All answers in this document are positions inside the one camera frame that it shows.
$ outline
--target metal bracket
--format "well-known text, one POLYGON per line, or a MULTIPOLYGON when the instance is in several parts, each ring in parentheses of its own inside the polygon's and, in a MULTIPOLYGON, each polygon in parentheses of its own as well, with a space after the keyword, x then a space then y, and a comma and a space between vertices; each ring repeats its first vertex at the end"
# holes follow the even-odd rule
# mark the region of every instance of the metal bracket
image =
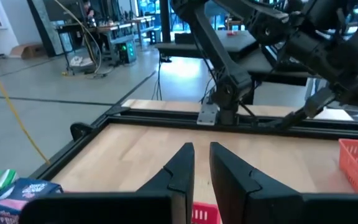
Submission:
POLYGON ((198 113, 197 124, 214 126, 217 113, 218 106, 210 102, 208 99, 204 99, 201 106, 201 111, 198 113))
POLYGON ((126 106, 113 106, 106 111, 106 115, 117 115, 125 111, 129 111, 131 108, 126 106))
POLYGON ((77 141, 83 136, 90 134, 94 129, 95 129, 94 126, 81 122, 74 123, 70 126, 71 136, 73 137, 74 141, 77 141))

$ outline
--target robotic arm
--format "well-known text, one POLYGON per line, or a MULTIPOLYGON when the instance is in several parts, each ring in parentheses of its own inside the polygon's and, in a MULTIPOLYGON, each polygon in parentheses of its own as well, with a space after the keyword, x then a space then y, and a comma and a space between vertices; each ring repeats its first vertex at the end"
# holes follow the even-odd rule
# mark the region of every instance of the robotic arm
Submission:
MULTIPOLYGON (((287 14, 270 5, 250 0, 215 0, 231 14, 244 20, 247 30, 262 45, 285 40, 279 52, 297 59, 327 79, 330 86, 306 101, 304 108, 289 114, 281 124, 288 125, 306 117, 315 117, 324 106, 337 100, 358 106, 358 31, 348 40, 346 17, 358 0, 310 0, 301 12, 287 14), (327 39, 319 31, 335 29, 327 39)), ((210 59, 215 71, 216 91, 211 99, 220 107, 222 124, 236 124, 239 102, 252 89, 246 68, 233 62, 204 14, 205 0, 171 0, 173 10, 189 23, 196 42, 210 59)))

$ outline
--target gray floor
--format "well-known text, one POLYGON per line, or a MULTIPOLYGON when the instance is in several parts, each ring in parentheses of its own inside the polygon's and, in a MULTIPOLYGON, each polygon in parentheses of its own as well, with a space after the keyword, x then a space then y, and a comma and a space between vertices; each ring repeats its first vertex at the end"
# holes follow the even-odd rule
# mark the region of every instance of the gray floor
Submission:
MULTIPOLYGON (((199 59, 172 58, 161 70, 163 100, 194 101, 201 99, 209 80, 205 65, 199 59)), ((139 52, 135 64, 115 68, 106 78, 63 77, 65 61, 58 58, 0 59, 0 79, 11 97, 46 100, 115 103, 145 77, 158 68, 158 52, 139 52)), ((157 74, 129 98, 151 99, 157 74)), ((300 107, 306 88, 264 83, 255 96, 257 105, 300 107)), ((108 106, 76 105, 13 100, 26 128, 41 150, 51 157, 70 140, 69 126, 76 121, 90 123, 108 106)), ((35 152, 10 112, 0 99, 0 169, 10 168, 27 177, 41 165, 35 152)))

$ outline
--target concrete floor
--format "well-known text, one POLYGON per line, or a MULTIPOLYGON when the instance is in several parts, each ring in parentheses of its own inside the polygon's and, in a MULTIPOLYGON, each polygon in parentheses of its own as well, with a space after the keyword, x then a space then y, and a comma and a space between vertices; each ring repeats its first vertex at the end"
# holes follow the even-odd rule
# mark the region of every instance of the concrete floor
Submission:
MULTIPOLYGON (((160 73, 163 100, 199 101, 209 80, 205 65, 193 58, 172 60, 162 65, 160 73)), ((64 69, 62 57, 26 61, 0 59, 0 79, 11 97, 113 104, 158 69, 158 52, 155 49, 139 52, 135 64, 115 68, 103 79, 63 77, 64 69)), ((156 80, 157 74, 128 98, 151 99, 156 80)), ((264 83, 257 90, 255 104, 301 107, 305 91, 303 86, 264 83)), ((13 100, 13 103, 47 157, 71 140, 72 123, 90 123, 109 108, 72 102, 13 100)), ((42 159, 21 131, 6 102, 0 99, 0 169, 15 169, 20 176, 27 177, 41 163, 42 159)))

